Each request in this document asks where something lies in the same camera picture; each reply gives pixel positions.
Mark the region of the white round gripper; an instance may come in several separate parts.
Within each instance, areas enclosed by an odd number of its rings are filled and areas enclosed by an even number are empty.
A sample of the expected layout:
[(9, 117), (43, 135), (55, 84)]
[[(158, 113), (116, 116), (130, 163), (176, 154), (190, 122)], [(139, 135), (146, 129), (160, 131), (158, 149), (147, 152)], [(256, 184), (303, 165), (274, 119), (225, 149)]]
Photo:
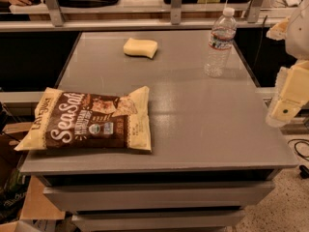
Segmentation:
[(298, 59), (289, 69), (280, 68), (268, 107), (267, 124), (280, 128), (290, 123), (309, 102), (309, 0), (302, 0), (291, 17), (272, 26), (267, 37), (276, 41), (286, 37), (286, 52)]

